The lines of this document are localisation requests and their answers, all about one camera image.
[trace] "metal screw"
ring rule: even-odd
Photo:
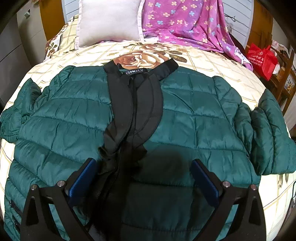
[[[36,188],[37,188],[37,185],[36,185],[36,184],[33,184],[33,185],[30,187],[30,189],[31,189],[32,191],[34,191]]]
[[[255,184],[252,184],[251,189],[253,189],[255,191],[255,190],[257,190],[257,186]]]
[[[231,186],[230,182],[229,181],[224,181],[222,182],[222,185],[226,188],[229,188]]]
[[[57,185],[58,185],[58,187],[62,187],[62,186],[65,185],[65,183],[66,182],[64,180],[60,180],[60,181],[57,182]]]

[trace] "bed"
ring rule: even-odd
[[[51,79],[68,65],[100,66],[118,58],[124,68],[154,68],[174,58],[179,66],[196,70],[207,76],[223,77],[241,95],[243,102],[253,110],[265,87],[260,80],[241,64],[214,52],[191,46],[155,42],[103,42],[79,50],[74,49],[78,15],[74,16],[49,42],[44,62],[34,66],[23,78],[5,106],[14,104],[25,81],[32,78],[41,88],[48,86]],[[14,156],[14,144],[0,140],[0,207],[4,216],[4,192],[9,167]],[[296,173],[262,176],[259,193],[264,207],[267,240],[278,233],[292,197]]]

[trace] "red bag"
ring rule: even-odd
[[[253,69],[266,80],[270,80],[272,72],[278,63],[276,56],[270,51],[270,45],[265,49],[261,49],[252,43],[247,59],[252,63]]]

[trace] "white pillow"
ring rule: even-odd
[[[75,49],[103,40],[144,41],[144,2],[145,0],[79,0]]]

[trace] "pink floral blanket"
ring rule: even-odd
[[[146,0],[142,28],[145,37],[226,53],[253,70],[228,34],[222,0]]]

